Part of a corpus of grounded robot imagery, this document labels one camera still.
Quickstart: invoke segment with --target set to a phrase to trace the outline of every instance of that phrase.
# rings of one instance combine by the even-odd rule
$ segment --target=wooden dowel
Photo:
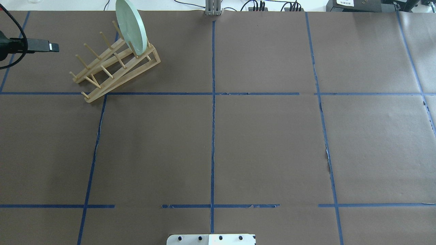
[[[92,48],[91,48],[89,45],[87,45],[87,44],[83,44],[83,46],[87,47],[87,48],[89,49],[89,51],[91,51],[91,53],[93,53],[93,54],[97,57],[97,59],[99,59],[99,60],[102,59],[102,58],[100,57],[100,55],[98,55],[94,50],[92,50]]]
[[[77,76],[74,75],[74,73],[72,71],[70,71],[70,74],[74,77],[74,79],[77,79]]]
[[[129,41],[129,46],[130,46],[130,49],[131,49],[132,52],[133,52],[133,55],[135,55],[135,58],[138,59],[139,56],[136,54],[135,48],[133,47],[133,44],[132,44],[132,42],[130,42],[130,41]]]
[[[120,29],[118,28],[118,24],[115,22],[115,20],[112,21],[113,26],[115,27],[116,31],[118,32],[118,35],[121,39],[124,39],[123,34],[121,34]]]
[[[82,58],[80,58],[80,56],[78,54],[76,54],[77,59],[79,59],[79,61],[82,63],[82,65],[85,66],[86,69],[89,69],[89,66],[82,60]]]
[[[100,35],[102,36],[103,40],[105,41],[106,45],[109,47],[109,49],[113,49],[112,45],[109,43],[109,40],[106,38],[106,36],[103,34],[103,32],[100,32]]]
[[[91,74],[91,78],[96,84],[98,84],[97,79],[94,77],[94,74]]]
[[[110,78],[113,79],[112,74],[110,74],[110,72],[109,72],[108,70],[106,70],[106,68],[105,68],[104,66],[101,65],[100,67],[102,68],[102,70],[103,70],[104,72],[106,72],[106,74],[107,74]]]
[[[115,55],[116,59],[117,59],[118,62],[121,64],[121,66],[122,66],[124,69],[127,69],[126,65],[125,65],[125,64],[123,63],[123,61],[119,58],[118,54],[117,54],[117,53],[113,53],[113,55]]]
[[[98,83],[94,82],[93,80],[89,79],[89,77],[85,77],[86,80],[88,80],[88,82],[92,83],[93,85],[95,85],[95,87],[97,88],[102,88]]]
[[[87,95],[87,94],[85,94],[85,92],[80,92],[81,94],[83,94],[83,96],[85,97],[85,98],[87,98],[87,99],[89,99],[89,96]]]

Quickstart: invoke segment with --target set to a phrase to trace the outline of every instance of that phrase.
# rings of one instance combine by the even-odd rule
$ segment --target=metal bracket
[[[206,0],[206,15],[221,15],[221,0]]]
[[[171,235],[167,245],[256,245],[253,234]]]

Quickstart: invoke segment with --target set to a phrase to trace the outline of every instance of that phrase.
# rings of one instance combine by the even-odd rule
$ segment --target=black box
[[[381,12],[381,0],[353,0],[354,7],[337,4],[336,0],[329,0],[327,12]]]

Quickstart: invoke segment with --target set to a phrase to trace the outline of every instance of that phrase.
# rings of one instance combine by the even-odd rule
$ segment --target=white metal plate
[[[167,245],[255,245],[255,244],[256,244],[256,235],[253,234],[171,235],[167,239]]]

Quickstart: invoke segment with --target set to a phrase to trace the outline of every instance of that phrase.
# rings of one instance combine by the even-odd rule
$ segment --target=light green plate
[[[138,10],[128,0],[116,0],[115,10],[124,40],[129,47],[132,42],[136,54],[141,55],[147,49],[147,34]]]

